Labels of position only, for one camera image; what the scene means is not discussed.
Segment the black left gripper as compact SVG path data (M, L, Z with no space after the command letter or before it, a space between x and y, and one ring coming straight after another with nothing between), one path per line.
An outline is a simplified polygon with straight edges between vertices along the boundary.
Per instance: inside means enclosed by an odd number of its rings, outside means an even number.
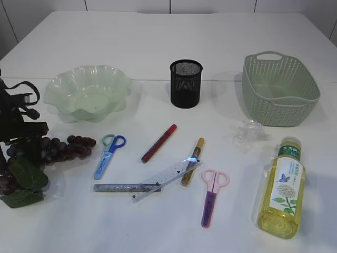
M7 90L26 85L33 91L10 95ZM13 87L8 87L1 80L1 141L8 143L13 139L29 138L46 135L49 131L46 122L25 122L23 115L37 120L40 113L29 106L36 105L41 96L34 84L23 81Z

